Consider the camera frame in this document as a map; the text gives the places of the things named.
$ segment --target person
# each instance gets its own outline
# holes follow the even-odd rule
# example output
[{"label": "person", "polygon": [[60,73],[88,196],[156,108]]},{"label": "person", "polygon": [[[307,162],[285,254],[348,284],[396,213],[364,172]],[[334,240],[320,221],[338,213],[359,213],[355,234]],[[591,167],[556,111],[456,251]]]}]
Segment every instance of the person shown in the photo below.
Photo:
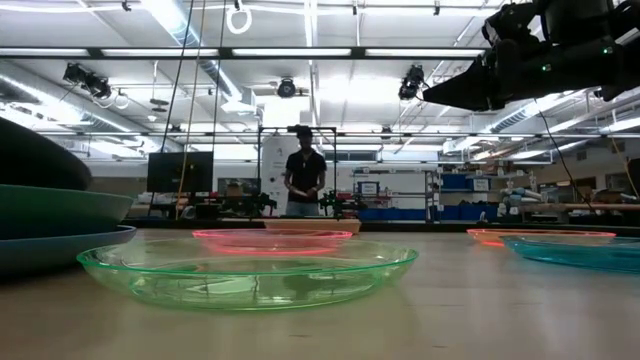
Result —
[{"label": "person", "polygon": [[311,129],[298,130],[300,151],[289,155],[284,185],[289,190],[288,216],[318,216],[318,191],[324,188],[327,163],[313,150]]}]

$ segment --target ceiling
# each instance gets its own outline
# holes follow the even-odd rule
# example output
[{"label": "ceiling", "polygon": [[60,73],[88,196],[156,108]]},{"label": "ceiling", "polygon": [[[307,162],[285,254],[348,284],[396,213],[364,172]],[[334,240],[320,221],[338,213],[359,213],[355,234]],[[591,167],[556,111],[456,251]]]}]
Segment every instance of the ceiling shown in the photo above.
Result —
[{"label": "ceiling", "polygon": [[[359,17],[351,13],[352,0],[318,0],[317,30],[312,36],[312,46],[381,46],[381,47],[485,47],[480,34],[486,12],[480,9],[484,0],[442,0],[443,16],[431,16],[433,1],[418,0],[359,0]],[[497,7],[507,1],[489,0],[487,9]],[[191,1],[183,2],[189,9]],[[201,8],[204,1],[195,1]],[[220,7],[224,1],[206,1],[207,6]],[[117,9],[120,1],[108,0],[56,0],[56,1],[2,1],[0,0],[0,46],[32,47],[169,47],[176,42],[142,6],[139,1],[129,1],[133,10],[125,12]],[[244,1],[245,6],[263,6],[269,11],[253,9],[252,24],[243,34],[235,35],[222,23],[221,9],[208,9],[202,45],[211,47],[305,47],[308,34],[305,26],[303,0]],[[2,6],[20,7],[20,11],[3,10]],[[381,9],[392,6],[394,9]],[[416,8],[403,10],[403,6],[425,6],[424,11]],[[444,16],[446,7],[455,6],[468,10],[468,14]],[[109,11],[55,13],[61,9],[78,11],[81,8],[115,8]],[[201,27],[201,10],[195,10],[192,26]],[[236,26],[242,25],[240,15],[234,17]],[[14,65],[44,78],[56,86],[70,90],[90,103],[88,94],[72,88],[62,80],[69,61],[22,59],[11,60]],[[127,121],[151,131],[164,131],[167,113],[155,114],[158,119],[149,120],[152,115],[149,103],[152,97],[171,101],[173,85],[178,82],[170,122],[186,129],[189,118],[195,124],[193,131],[213,129],[214,117],[220,125],[219,131],[247,131],[257,129],[257,119],[253,115],[238,115],[220,110],[225,100],[216,100],[214,81],[199,72],[194,61],[164,60],[158,63],[158,75],[154,89],[154,64],[152,61],[108,61],[81,60],[86,69],[109,78],[115,89],[127,95],[129,105],[125,109],[111,106],[106,111],[119,115]],[[500,112],[472,114],[469,111],[445,108],[437,104],[420,104],[419,101],[403,102],[398,99],[400,80],[411,65],[422,65],[428,82],[433,84],[441,79],[466,70],[464,61],[411,61],[411,60],[316,60],[316,98],[318,108],[317,123],[322,126],[337,126],[348,131],[380,131],[382,126],[393,126],[394,131],[404,132],[473,132],[509,115],[524,103],[512,104]],[[258,104],[268,104],[277,100],[273,84],[283,77],[292,77],[296,86],[309,89],[311,84],[310,66],[307,60],[222,60],[223,71],[241,87],[253,89]],[[191,95],[195,94],[192,111]],[[586,96],[575,96],[570,102],[548,109],[549,118],[555,123],[571,119],[585,111]],[[111,100],[101,102],[108,105]],[[309,106],[303,111],[309,112]],[[520,125],[518,131],[530,133],[544,131],[539,122],[531,126]],[[345,142],[379,142],[380,139],[341,139]],[[211,142],[210,139],[194,138],[193,142]],[[225,137],[220,143],[248,143],[255,141],[255,135],[246,138]],[[411,146],[421,144],[442,144],[444,139],[416,139]]]}]

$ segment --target monitor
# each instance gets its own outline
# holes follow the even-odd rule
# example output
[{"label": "monitor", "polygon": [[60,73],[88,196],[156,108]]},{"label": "monitor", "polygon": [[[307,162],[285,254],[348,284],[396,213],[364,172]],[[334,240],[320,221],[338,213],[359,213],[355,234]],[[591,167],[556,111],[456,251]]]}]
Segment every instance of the monitor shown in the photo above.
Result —
[{"label": "monitor", "polygon": [[[149,154],[147,191],[178,192],[184,153]],[[213,152],[187,153],[182,192],[211,192],[213,188]]]}]

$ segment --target wooden table surface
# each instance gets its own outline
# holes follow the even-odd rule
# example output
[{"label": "wooden table surface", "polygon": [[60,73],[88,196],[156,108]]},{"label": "wooden table surface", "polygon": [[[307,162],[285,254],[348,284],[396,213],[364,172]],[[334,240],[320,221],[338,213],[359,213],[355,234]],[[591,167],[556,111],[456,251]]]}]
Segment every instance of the wooden table surface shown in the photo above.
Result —
[{"label": "wooden table surface", "polygon": [[304,310],[165,309],[113,293],[82,269],[2,284],[1,358],[638,358],[640,276],[528,261],[466,234],[360,238],[411,246],[421,256],[395,287]]}]

